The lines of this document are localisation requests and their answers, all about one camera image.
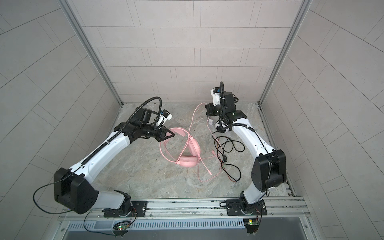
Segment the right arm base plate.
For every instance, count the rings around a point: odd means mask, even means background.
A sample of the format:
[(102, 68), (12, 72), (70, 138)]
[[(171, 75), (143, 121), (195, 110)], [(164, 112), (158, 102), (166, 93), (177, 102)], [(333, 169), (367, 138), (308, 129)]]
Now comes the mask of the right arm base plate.
[(245, 199), (224, 200), (220, 207), (227, 210), (228, 216), (266, 216), (268, 214), (264, 200), (248, 204)]

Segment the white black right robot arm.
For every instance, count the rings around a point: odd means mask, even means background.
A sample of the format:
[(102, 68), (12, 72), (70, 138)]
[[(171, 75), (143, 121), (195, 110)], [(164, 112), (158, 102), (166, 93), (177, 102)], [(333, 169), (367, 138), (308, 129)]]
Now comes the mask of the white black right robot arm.
[(286, 155), (259, 136), (247, 116), (237, 110), (237, 98), (231, 92), (216, 87), (211, 90), (211, 95), (213, 102), (206, 106), (207, 116), (219, 117), (215, 124), (218, 132), (233, 131), (255, 159), (251, 170), (252, 183), (240, 195), (241, 210), (250, 214), (270, 188), (278, 187), (287, 180)]

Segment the pink headphones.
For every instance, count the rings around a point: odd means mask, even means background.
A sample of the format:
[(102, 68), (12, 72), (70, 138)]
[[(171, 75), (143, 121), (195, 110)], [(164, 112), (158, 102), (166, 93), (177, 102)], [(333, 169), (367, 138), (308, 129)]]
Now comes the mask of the pink headphones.
[(170, 139), (165, 140), (160, 143), (160, 153), (161, 155), (168, 161), (173, 164), (179, 165), (185, 168), (192, 168), (198, 166), (200, 163), (206, 168), (208, 173), (212, 175), (212, 172), (208, 169), (206, 164), (201, 157), (201, 147), (197, 140), (190, 134), (189, 131), (183, 128), (171, 128), (173, 133), (180, 135), (182, 137), (186, 137), (186, 143), (181, 153), (177, 158), (174, 158), (167, 149), (167, 144)]

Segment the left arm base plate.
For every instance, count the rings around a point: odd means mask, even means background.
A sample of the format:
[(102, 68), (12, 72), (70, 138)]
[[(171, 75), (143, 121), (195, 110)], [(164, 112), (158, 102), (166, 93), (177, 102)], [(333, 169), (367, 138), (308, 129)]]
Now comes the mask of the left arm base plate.
[(147, 210), (147, 201), (124, 202), (119, 209), (103, 209), (104, 218), (134, 218), (144, 217)]

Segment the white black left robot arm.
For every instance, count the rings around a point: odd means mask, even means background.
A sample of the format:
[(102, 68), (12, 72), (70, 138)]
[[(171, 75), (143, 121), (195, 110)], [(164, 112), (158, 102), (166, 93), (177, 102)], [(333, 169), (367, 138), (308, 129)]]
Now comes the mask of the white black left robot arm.
[(154, 138), (162, 142), (174, 137), (164, 127), (172, 118), (167, 110), (159, 112), (159, 119), (150, 124), (154, 111), (137, 109), (125, 122), (121, 122), (109, 137), (83, 160), (69, 169), (60, 168), (54, 174), (54, 199), (77, 214), (84, 214), (92, 209), (102, 209), (106, 216), (125, 217), (131, 214), (131, 197), (115, 190), (97, 191), (92, 182), (104, 167), (122, 150), (137, 139)]

